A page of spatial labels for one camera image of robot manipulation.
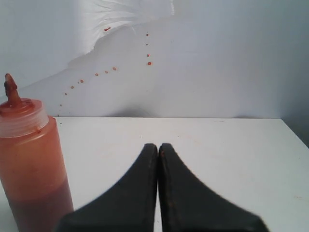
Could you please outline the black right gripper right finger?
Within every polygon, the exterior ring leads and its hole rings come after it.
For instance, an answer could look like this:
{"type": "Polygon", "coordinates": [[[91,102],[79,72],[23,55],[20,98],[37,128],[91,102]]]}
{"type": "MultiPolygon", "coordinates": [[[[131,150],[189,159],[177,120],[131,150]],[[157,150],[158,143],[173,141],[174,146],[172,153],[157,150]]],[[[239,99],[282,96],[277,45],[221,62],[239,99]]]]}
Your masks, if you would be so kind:
{"type": "Polygon", "coordinates": [[[173,146],[158,153],[158,189],[165,232],[265,232],[262,219],[203,184],[173,146]]]}

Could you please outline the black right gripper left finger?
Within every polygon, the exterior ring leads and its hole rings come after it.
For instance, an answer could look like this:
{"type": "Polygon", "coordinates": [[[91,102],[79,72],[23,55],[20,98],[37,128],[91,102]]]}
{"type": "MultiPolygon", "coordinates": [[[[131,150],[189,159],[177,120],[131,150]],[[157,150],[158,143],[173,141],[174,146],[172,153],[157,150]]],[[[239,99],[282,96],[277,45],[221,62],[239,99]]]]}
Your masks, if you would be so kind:
{"type": "Polygon", "coordinates": [[[65,215],[57,232],[152,232],[157,195],[158,151],[145,144],[140,155],[109,190],[65,215]]]}

